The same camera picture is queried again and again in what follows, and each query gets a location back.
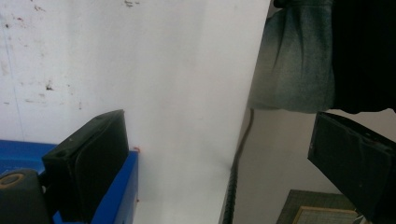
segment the wooden frame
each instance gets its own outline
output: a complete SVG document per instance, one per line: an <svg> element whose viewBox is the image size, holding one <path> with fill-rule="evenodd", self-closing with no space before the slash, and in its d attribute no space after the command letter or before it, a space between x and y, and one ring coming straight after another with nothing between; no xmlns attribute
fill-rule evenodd
<svg viewBox="0 0 396 224"><path fill-rule="evenodd" d="M346 196L342 194L291 189L276 224L293 223L294 219L296 218L302 206L335 209L333 211L337 211L337 209L355 211L355 206L347 199ZM361 220L357 219L354 224L363 224L360 222Z"/></svg>
<svg viewBox="0 0 396 224"><path fill-rule="evenodd" d="M301 206L292 224L350 224L357 215L352 210Z"/></svg>

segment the black cable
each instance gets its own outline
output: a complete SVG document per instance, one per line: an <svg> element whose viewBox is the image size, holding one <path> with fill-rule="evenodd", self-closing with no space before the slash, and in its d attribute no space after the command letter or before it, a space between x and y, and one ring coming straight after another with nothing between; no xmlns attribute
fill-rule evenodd
<svg viewBox="0 0 396 224"><path fill-rule="evenodd" d="M247 129L245 130L244 136L242 137L239 147L235 152L235 156L233 157L233 167L231 168L230 179L228 180L227 198L224 207L222 224L233 224L233 210L235 208L236 188L238 185L239 160L241 159L242 153L244 151L245 143L248 139L251 126L253 125L253 120L254 110L250 108L250 119Z"/></svg>

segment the black block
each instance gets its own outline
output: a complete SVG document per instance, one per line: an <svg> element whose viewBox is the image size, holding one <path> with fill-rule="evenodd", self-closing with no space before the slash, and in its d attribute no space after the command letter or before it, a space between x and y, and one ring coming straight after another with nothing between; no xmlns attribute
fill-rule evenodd
<svg viewBox="0 0 396 224"><path fill-rule="evenodd" d="M63 221L91 222L128 150L117 110L90 120L42 158Z"/></svg>
<svg viewBox="0 0 396 224"><path fill-rule="evenodd" d="M0 223L51 223L36 171L20 169L0 175Z"/></svg>
<svg viewBox="0 0 396 224"><path fill-rule="evenodd" d="M350 119L318 113L308 159L367 219L396 223L394 142Z"/></svg>

